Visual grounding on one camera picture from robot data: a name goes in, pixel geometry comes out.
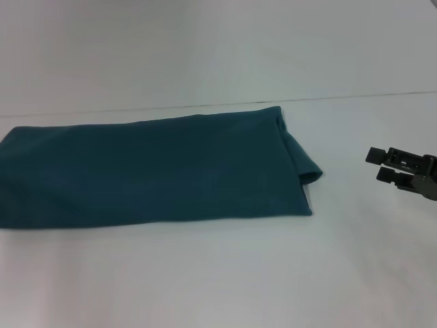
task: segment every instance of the white background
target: white background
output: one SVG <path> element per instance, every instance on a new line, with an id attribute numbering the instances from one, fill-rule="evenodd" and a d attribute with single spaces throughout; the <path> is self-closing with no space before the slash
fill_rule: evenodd
<path id="1" fill-rule="evenodd" d="M 432 4 L 120 3 L 0 2 L 0 138 L 280 105 L 315 214 L 0 231 L 0 326 L 437 327 L 437 203 L 365 163 L 437 154 Z M 408 92 L 431 93 L 354 97 Z"/>

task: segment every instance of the dark green towel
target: dark green towel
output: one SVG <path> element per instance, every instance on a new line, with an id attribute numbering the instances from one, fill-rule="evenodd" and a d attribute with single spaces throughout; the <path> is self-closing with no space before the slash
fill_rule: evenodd
<path id="1" fill-rule="evenodd" d="M 310 215 L 302 185 L 321 174 L 280 107 L 17 127 L 0 143 L 0 228 Z"/>

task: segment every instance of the teal cloth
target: teal cloth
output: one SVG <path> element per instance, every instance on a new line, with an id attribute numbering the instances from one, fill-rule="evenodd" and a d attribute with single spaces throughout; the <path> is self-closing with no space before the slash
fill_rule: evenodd
<path id="1" fill-rule="evenodd" d="M 0 228 L 311 215 L 302 185 L 321 174 L 280 107 L 17 127 L 0 143 Z"/>

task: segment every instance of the black robotic claw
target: black robotic claw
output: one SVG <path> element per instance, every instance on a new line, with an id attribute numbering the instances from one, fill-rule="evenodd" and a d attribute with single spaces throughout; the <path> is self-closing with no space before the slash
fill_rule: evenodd
<path id="1" fill-rule="evenodd" d="M 437 200 L 437 157 L 418 156 L 394 148 L 390 148 L 389 152 L 370 148 L 366 162 L 393 168 L 381 167 L 377 180 L 394 182 L 398 189 L 420 193 L 429 200 Z M 409 174 L 396 173 L 394 169 Z"/>

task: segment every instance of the folded fabric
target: folded fabric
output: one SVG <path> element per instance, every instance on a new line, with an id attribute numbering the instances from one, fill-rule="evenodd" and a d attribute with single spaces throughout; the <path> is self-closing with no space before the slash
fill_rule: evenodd
<path id="1" fill-rule="evenodd" d="M 0 143 L 0 228 L 311 215 L 322 172 L 281 108 L 17 127 Z"/>

